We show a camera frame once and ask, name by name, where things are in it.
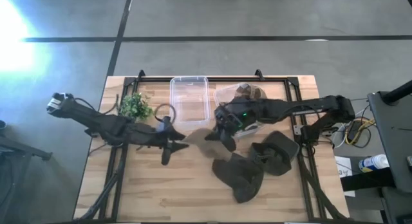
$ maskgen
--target white paper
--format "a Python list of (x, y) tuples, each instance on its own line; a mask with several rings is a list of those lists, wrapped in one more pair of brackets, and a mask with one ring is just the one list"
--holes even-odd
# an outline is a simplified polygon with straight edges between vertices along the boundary
[[(346, 157), (340, 157), (340, 156), (335, 156), (336, 160), (336, 165), (337, 165), (337, 170), (339, 173), (339, 177), (345, 177), (345, 176), (352, 176), (352, 167), (350, 165), (350, 159)], [(355, 196), (355, 191), (346, 191), (344, 192), (345, 196)]]

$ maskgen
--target clear plastic container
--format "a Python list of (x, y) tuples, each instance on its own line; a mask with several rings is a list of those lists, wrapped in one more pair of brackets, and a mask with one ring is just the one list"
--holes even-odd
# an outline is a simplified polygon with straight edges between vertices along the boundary
[[(256, 85), (253, 85), (253, 84), (250, 84), (250, 83), (243, 83), (242, 82), (242, 83), (233, 84), (233, 85), (221, 88), (221, 89), (217, 89), (216, 91), (214, 91), (213, 97), (214, 97), (214, 101), (216, 103), (216, 106), (218, 106), (222, 102), (224, 103), (224, 102), (232, 101), (232, 99), (235, 96), (239, 95), (238, 93), (236, 93), (236, 90), (238, 88), (244, 87), (245, 84), (251, 85), (251, 86), (256, 86)], [(262, 126), (263, 126), (262, 123), (256, 122), (256, 123), (251, 124), (248, 127), (246, 127), (245, 130), (238, 131), (234, 135), (234, 137), (235, 138), (241, 138), (241, 137), (244, 137), (244, 136), (247, 136), (247, 135), (252, 135), (252, 134), (256, 133), (260, 128), (262, 128)]]
[(176, 125), (184, 129), (207, 127), (211, 120), (207, 77), (173, 78), (170, 81), (170, 104), (176, 109)]

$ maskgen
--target metal stand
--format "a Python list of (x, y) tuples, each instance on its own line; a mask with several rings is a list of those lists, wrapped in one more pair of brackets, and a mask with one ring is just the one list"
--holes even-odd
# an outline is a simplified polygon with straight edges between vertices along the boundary
[(392, 105), (399, 99), (407, 95), (410, 95), (411, 93), (412, 93), (412, 80), (401, 85), (400, 87), (394, 89), (391, 92), (387, 92), (387, 93), (380, 92), (382, 100), (388, 105)]
[(22, 151), (25, 153), (30, 153), (35, 156), (41, 157), (43, 160), (49, 160), (52, 157), (52, 153), (47, 153), (35, 147), (29, 145), (21, 144), (19, 142), (10, 140), (6, 137), (0, 136), (0, 146), (11, 149), (13, 151)]

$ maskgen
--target white cable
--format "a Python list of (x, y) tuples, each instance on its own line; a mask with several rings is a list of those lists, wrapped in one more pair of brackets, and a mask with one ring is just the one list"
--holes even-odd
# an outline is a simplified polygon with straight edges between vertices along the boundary
[[(365, 109), (363, 109), (362, 111), (359, 111), (358, 113), (356, 113), (356, 114), (355, 114), (355, 117), (356, 117), (357, 115), (359, 115), (360, 113), (362, 113), (364, 110), (365, 110)], [(341, 123), (341, 124), (342, 124), (342, 126), (341, 126), (340, 128), (338, 128), (338, 130), (336, 131), (335, 135), (333, 136), (332, 142), (335, 140), (337, 133), (338, 133), (343, 127), (349, 126), (349, 125), (351, 124), (351, 122), (349, 122), (349, 123), (347, 123), (347, 124), (343, 124), (343, 123)], [(338, 146), (335, 146), (335, 148), (338, 148), (338, 147), (342, 146), (343, 143), (345, 143), (345, 139), (342, 140), (342, 142), (341, 142)]]

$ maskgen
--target black strap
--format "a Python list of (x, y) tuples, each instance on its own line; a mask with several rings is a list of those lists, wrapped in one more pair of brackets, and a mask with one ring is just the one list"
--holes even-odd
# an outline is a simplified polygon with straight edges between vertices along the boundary
[(321, 186), (315, 181), (312, 175), (310, 175), (310, 172), (306, 168), (305, 165), (302, 167), (301, 174), (303, 178), (306, 179), (306, 181), (314, 189), (315, 194), (322, 201), (322, 203), (324, 204), (326, 209), (329, 211), (333, 219), (348, 219), (336, 209), (336, 207), (332, 204), (332, 202), (330, 202), (329, 198), (322, 191)]

